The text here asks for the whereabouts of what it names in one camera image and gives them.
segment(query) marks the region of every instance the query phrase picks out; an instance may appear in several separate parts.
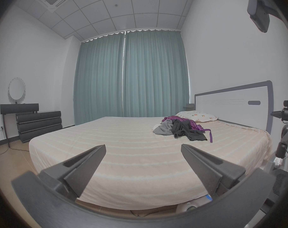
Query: striped bed sheet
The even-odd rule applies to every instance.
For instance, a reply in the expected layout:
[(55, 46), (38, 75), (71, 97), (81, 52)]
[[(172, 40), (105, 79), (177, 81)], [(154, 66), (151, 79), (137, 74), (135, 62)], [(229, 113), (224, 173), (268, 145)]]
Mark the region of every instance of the striped bed sheet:
[(264, 131), (213, 121), (207, 141), (155, 135), (162, 117), (103, 117), (32, 139), (29, 150), (38, 172), (94, 146), (105, 144), (106, 155), (79, 198), (99, 206), (139, 210), (174, 205), (207, 194), (180, 152), (186, 143), (244, 166), (246, 174), (270, 156), (271, 138)]

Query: purple garment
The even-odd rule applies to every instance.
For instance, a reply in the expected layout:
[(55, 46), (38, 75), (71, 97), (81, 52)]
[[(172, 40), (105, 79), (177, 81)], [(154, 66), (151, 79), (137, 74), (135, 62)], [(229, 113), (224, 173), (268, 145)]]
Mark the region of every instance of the purple garment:
[(199, 124), (196, 124), (194, 120), (190, 120), (190, 119), (186, 119), (186, 118), (181, 118), (179, 116), (167, 116), (167, 117), (164, 117), (164, 119), (162, 120), (162, 122), (164, 122), (165, 120), (174, 120), (174, 119), (177, 119), (177, 120), (180, 120), (181, 122), (182, 121), (185, 121), (185, 120), (189, 120), (191, 122), (191, 129), (193, 130), (199, 130), (199, 131), (209, 131), (209, 137), (210, 137), (210, 142), (212, 143), (213, 142), (213, 137), (211, 135), (211, 130), (210, 129), (204, 129), (202, 128), (201, 125)]

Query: white headboard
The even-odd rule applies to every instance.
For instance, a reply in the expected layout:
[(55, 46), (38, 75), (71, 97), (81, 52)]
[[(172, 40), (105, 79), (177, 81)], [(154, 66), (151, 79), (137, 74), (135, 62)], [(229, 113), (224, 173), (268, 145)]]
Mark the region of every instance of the white headboard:
[(260, 128), (271, 133), (273, 84), (268, 80), (196, 94), (195, 110), (218, 116), (224, 122)]

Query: floor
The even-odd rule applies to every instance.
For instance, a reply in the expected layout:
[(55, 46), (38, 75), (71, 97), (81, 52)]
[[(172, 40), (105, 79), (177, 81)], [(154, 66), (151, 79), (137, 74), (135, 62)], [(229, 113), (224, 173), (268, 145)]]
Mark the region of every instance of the floor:
[[(32, 163), (30, 153), (26, 151), (29, 150), (29, 143), (22, 143), (20, 140), (18, 140), (11, 142), (10, 146), (11, 149), (8, 149), (7, 144), (0, 146), (0, 189), (11, 206), (31, 227), (40, 227), (23, 207), (11, 185), (11, 180), (20, 176), (26, 171), (31, 171), (37, 174), (37, 171)], [(133, 210), (131, 212), (130, 210), (119, 210), (101, 207), (94, 204), (85, 203), (80, 200), (77, 200), (76, 202), (89, 209), (120, 217), (145, 216), (152, 218), (172, 215), (176, 211), (176, 205), (149, 210)]]

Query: mirror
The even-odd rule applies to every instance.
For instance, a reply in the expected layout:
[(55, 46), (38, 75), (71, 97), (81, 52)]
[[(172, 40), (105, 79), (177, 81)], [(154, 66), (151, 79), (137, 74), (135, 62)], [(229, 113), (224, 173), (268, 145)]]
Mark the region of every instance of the mirror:
[(26, 91), (25, 83), (20, 78), (13, 78), (9, 84), (9, 96), (14, 100), (20, 100)]

